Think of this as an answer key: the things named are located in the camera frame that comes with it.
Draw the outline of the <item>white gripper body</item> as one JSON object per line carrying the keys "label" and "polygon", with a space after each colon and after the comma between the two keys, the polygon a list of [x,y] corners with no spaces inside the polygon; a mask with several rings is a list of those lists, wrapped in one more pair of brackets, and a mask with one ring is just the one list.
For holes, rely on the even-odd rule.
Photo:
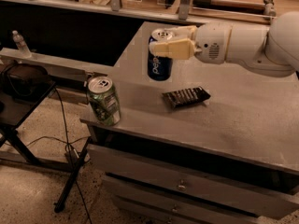
{"label": "white gripper body", "polygon": [[207,23],[197,29],[195,45],[200,51],[195,57],[203,63],[221,64],[225,61],[232,26],[222,23]]}

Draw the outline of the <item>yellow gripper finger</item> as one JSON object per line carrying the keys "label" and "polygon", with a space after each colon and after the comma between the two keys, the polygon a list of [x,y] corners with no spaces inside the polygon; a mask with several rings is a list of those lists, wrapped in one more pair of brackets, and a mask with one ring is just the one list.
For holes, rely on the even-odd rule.
{"label": "yellow gripper finger", "polygon": [[183,38],[194,40],[197,33],[197,27],[194,25],[173,27],[169,29],[169,32],[171,33],[170,40]]}
{"label": "yellow gripper finger", "polygon": [[149,51],[154,56],[188,60],[202,50],[189,38],[172,41],[154,41],[149,44]]}

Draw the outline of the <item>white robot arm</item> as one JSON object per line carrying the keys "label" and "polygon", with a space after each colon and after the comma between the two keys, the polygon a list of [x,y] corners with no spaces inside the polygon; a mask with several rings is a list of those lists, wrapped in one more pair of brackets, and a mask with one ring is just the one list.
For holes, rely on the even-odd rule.
{"label": "white robot arm", "polygon": [[255,74],[287,77],[299,71],[299,12],[285,13],[268,27],[209,22],[162,29],[149,52],[177,60],[235,63]]}

